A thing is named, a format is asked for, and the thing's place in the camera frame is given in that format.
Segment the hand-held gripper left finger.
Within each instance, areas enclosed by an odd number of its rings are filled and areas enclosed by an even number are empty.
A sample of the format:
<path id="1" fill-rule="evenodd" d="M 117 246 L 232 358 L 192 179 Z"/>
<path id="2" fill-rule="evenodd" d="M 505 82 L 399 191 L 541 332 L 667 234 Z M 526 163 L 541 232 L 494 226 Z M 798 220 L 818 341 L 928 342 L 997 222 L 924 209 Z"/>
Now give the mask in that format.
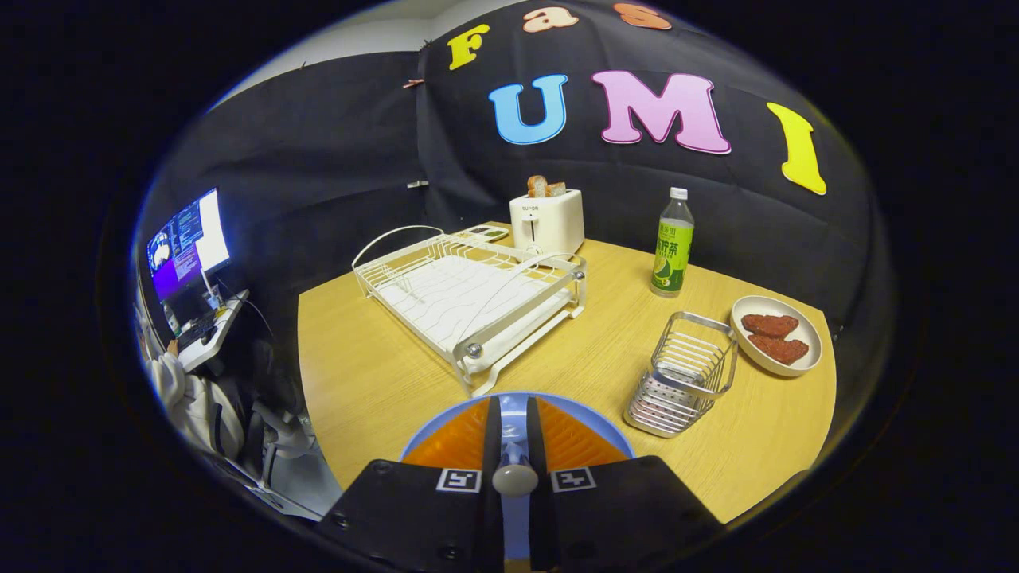
<path id="1" fill-rule="evenodd" d="M 318 525 L 324 540 L 392 572 L 502 572 L 500 403 L 473 400 L 401 462 L 372 460 Z"/>

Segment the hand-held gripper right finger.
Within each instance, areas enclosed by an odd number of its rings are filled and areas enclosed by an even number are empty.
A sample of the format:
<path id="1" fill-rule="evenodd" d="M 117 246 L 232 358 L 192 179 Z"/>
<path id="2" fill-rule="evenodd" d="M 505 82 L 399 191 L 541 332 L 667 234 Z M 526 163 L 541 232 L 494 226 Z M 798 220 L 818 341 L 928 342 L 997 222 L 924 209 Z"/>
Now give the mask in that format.
<path id="1" fill-rule="evenodd" d="M 619 449 L 546 396 L 529 396 L 533 571 L 662 572 L 725 525 L 662 458 Z"/>

